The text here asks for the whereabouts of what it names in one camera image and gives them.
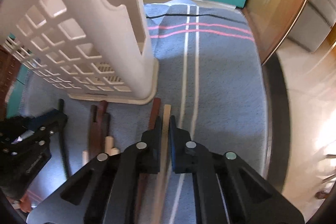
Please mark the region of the person's hand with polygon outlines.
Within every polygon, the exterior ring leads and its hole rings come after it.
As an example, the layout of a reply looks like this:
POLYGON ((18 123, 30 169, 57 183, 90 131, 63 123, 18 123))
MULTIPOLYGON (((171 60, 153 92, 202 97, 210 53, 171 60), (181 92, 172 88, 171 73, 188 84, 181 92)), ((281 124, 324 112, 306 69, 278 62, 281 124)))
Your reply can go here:
POLYGON ((20 200, 13 200, 8 198, 14 209, 20 209, 24 213, 30 213, 32 211, 31 201, 27 193, 25 193, 20 200))

